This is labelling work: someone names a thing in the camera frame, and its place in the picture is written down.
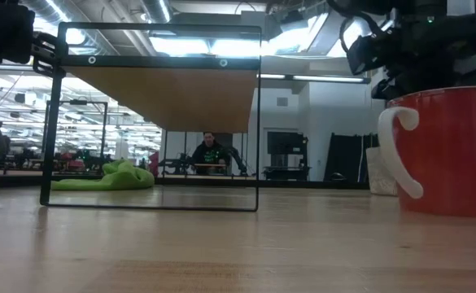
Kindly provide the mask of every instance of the person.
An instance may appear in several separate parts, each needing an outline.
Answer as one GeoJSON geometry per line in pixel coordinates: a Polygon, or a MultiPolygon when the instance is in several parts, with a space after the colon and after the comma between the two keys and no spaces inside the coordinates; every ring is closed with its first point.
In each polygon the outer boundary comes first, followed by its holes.
{"type": "MultiPolygon", "coordinates": [[[[224,147],[214,139],[212,132],[203,133],[203,142],[196,147],[192,159],[195,164],[225,164],[229,161],[225,154],[224,147]]],[[[214,168],[197,167],[197,174],[207,174],[214,172],[214,168]]]]}

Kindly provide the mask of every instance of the metal frame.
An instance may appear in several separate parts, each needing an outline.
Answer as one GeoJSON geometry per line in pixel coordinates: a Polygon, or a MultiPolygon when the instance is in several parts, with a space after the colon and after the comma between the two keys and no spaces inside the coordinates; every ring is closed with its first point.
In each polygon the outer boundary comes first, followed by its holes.
{"type": "MultiPolygon", "coordinates": [[[[222,26],[222,25],[191,25],[191,24],[127,24],[127,23],[60,23],[57,45],[55,46],[55,63],[53,64],[53,85],[51,88],[51,100],[46,127],[46,145],[44,155],[44,169],[42,173],[40,204],[49,207],[70,208],[127,208],[127,209],[157,209],[157,210],[194,210],[194,211],[224,211],[224,212],[256,212],[260,205],[260,105],[261,105],[261,56],[250,59],[216,59],[216,58],[192,58],[192,57],[160,57],[160,56],[90,56],[68,55],[66,44],[66,32],[70,28],[78,29],[111,29],[111,30],[171,30],[174,28],[202,28],[203,31],[225,33],[254,33],[259,36],[261,43],[261,28],[254,26],[222,26]],[[129,68],[202,68],[202,69],[225,69],[225,70],[257,70],[258,94],[257,94],[257,126],[256,126],[256,159],[255,159],[255,206],[253,208],[203,208],[203,207],[135,207],[117,205],[77,205],[50,203],[51,179],[53,176],[53,159],[55,156],[55,139],[57,122],[59,118],[60,94],[62,79],[66,72],[63,66],[95,66],[95,67],[129,67],[129,68]]],[[[165,129],[164,158],[167,154],[168,131],[165,129]]]]}

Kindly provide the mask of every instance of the wooden board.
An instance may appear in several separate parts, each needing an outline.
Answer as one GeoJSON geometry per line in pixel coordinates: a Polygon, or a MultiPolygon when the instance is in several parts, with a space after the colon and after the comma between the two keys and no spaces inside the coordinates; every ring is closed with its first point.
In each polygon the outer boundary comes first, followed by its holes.
{"type": "MultiPolygon", "coordinates": [[[[247,192],[58,197],[230,205],[247,192]]],[[[0,293],[476,293],[476,218],[400,212],[367,190],[265,188],[257,213],[41,208],[38,193],[0,190],[0,293]]]]}
{"type": "Polygon", "coordinates": [[[178,174],[165,174],[166,178],[187,178],[187,179],[225,179],[225,180],[255,180],[253,176],[211,176],[211,175],[178,175],[178,174]]]}
{"type": "Polygon", "coordinates": [[[168,131],[245,133],[256,71],[65,67],[168,131]]]}

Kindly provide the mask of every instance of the mug handle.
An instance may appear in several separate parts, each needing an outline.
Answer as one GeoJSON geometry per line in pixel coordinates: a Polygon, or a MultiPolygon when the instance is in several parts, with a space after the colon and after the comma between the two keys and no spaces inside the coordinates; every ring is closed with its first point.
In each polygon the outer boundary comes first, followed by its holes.
{"type": "Polygon", "coordinates": [[[387,169],[404,191],[414,199],[424,195],[422,185],[409,175],[402,164],[393,136],[393,120],[397,116],[406,130],[413,130],[418,126],[418,111],[408,107],[390,107],[378,117],[378,141],[381,154],[387,169]]]}

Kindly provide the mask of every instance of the desk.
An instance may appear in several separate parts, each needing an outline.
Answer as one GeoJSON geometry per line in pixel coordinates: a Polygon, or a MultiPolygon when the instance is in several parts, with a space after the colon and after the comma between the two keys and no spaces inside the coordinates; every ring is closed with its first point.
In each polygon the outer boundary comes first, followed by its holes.
{"type": "Polygon", "coordinates": [[[186,179],[225,179],[225,180],[255,180],[252,176],[213,176],[213,175],[176,175],[165,174],[165,178],[186,178],[186,179]]]}
{"type": "Polygon", "coordinates": [[[194,164],[195,167],[227,168],[226,164],[194,164]]]}

